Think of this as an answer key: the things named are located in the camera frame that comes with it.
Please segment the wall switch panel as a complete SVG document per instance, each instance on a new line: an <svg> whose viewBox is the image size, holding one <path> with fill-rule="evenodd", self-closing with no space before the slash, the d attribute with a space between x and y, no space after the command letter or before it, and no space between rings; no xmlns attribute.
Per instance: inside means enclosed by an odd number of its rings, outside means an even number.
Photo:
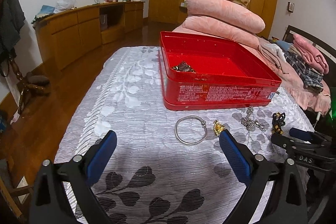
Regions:
<svg viewBox="0 0 336 224"><path fill-rule="evenodd" d="M289 12L289 13L294 12L294 3L293 2L288 2L288 4L287 4L287 12Z"/></svg>

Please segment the wooden coat stand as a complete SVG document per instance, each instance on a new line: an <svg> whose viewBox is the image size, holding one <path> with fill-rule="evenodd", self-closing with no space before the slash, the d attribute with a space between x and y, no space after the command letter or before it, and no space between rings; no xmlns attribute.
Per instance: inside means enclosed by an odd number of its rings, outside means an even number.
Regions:
<svg viewBox="0 0 336 224"><path fill-rule="evenodd" d="M21 88L18 103L18 114L21 115L29 94L46 96L50 93L50 80L44 75L34 75L31 72L23 76L15 62L15 58L11 54L8 56L8 63L11 65L13 73L18 80L19 87Z"/></svg>

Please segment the white plastic bag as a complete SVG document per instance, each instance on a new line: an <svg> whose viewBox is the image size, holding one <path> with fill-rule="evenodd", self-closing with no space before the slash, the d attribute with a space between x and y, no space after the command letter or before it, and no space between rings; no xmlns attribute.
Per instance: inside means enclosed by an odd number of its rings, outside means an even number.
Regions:
<svg viewBox="0 0 336 224"><path fill-rule="evenodd" d="M73 9L75 7L76 0L58 0L54 9L54 13L58 14L63 11Z"/></svg>

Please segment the pink folded clothes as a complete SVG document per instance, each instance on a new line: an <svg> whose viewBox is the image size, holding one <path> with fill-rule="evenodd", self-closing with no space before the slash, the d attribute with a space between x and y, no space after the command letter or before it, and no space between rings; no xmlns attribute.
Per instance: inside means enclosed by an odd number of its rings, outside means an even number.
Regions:
<svg viewBox="0 0 336 224"><path fill-rule="evenodd" d="M327 75L329 65L323 54L303 36L294 34L293 38L294 46L301 53L303 60L322 75Z"/></svg>

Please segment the gold pendant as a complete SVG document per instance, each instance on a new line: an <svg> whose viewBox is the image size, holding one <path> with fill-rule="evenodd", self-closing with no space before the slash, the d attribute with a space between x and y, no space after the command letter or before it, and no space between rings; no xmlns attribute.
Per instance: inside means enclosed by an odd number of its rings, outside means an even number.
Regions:
<svg viewBox="0 0 336 224"><path fill-rule="evenodd" d="M214 120L213 131L215 136L219 136L225 129L225 125L221 124L218 120Z"/></svg>

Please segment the red metal tin box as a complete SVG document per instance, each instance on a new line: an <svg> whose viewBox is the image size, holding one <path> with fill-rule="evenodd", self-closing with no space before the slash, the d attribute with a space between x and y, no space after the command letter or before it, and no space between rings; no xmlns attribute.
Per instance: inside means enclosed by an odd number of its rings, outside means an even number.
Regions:
<svg viewBox="0 0 336 224"><path fill-rule="evenodd" d="M163 104L169 110L266 106L281 85L280 77L239 43L167 31L159 38ZM195 73L172 69L182 61Z"/></svg>

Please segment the blue cloth on sideboard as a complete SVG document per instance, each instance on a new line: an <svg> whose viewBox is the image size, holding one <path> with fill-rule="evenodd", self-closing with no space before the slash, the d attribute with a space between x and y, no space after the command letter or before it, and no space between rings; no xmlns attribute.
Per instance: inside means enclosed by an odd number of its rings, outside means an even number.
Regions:
<svg viewBox="0 0 336 224"><path fill-rule="evenodd" d="M40 9L40 11L34 16L31 24L34 24L35 22L41 20L42 18L46 16L50 16L54 14L55 7L49 6L49 5L43 5Z"/></svg>

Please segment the lower pink folded quilt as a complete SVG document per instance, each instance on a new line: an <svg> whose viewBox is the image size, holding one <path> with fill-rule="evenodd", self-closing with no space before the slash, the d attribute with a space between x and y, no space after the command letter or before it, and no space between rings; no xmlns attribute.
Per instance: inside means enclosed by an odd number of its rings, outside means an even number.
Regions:
<svg viewBox="0 0 336 224"><path fill-rule="evenodd" d="M204 34L229 39L256 50L260 45L259 39L255 34L208 16L188 16L182 23L182 27Z"/></svg>

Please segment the hanging dark clothes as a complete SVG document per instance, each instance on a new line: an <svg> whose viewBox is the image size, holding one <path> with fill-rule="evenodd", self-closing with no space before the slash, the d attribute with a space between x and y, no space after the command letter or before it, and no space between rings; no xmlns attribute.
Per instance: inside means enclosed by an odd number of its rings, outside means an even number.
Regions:
<svg viewBox="0 0 336 224"><path fill-rule="evenodd" d="M3 0L1 3L1 64L7 62L9 56L15 57L14 46L21 39L20 31L25 25L25 15L19 0Z"/></svg>

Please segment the silver wrist watch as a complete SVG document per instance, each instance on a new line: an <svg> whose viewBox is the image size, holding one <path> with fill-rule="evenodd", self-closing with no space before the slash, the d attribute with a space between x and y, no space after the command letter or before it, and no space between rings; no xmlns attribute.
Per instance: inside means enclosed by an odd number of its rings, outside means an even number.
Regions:
<svg viewBox="0 0 336 224"><path fill-rule="evenodd" d="M195 73L194 69L190 65L188 65L188 63L185 61L182 61L180 64L173 66L172 69L177 72Z"/></svg>

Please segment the white leaf pattern bedspread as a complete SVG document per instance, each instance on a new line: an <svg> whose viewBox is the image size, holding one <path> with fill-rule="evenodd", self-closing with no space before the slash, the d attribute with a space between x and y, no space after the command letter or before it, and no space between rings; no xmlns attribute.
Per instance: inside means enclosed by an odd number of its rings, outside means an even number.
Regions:
<svg viewBox="0 0 336 224"><path fill-rule="evenodd" d="M270 141L272 115L286 115L285 131L312 129L290 94L280 88L270 104L255 107L261 127L246 129L245 109L171 111L162 98L157 47L114 53L73 115L56 162L70 161L112 130L117 147L92 191L112 223L222 223L245 190L222 152L213 122L223 123L253 153L282 162ZM196 115L208 135L197 145L177 141L177 120Z"/></svg>

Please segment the thin silver bangle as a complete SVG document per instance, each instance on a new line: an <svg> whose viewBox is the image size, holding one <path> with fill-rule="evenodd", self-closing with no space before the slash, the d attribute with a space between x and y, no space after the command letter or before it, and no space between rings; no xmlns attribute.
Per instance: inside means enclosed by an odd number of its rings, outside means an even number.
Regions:
<svg viewBox="0 0 336 224"><path fill-rule="evenodd" d="M206 121L196 115L183 117L175 123L174 135L184 145L197 145L208 135Z"/></svg>

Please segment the plaid folded shirt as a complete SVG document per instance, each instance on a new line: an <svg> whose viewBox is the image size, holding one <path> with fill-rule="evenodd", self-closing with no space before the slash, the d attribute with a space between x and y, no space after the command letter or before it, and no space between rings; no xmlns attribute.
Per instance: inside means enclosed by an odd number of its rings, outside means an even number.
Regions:
<svg viewBox="0 0 336 224"><path fill-rule="evenodd" d="M308 65L299 55L286 51L284 53L286 61L292 66L299 78L303 82L305 89L315 93L323 91L323 75Z"/></svg>

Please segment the long wooden sideboard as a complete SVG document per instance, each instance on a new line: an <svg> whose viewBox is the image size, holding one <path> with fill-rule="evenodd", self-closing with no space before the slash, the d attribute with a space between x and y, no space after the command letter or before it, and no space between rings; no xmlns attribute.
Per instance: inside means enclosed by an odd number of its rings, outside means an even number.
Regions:
<svg viewBox="0 0 336 224"><path fill-rule="evenodd" d="M143 1L111 2L45 16L33 26L49 75L95 50L142 28Z"/></svg>

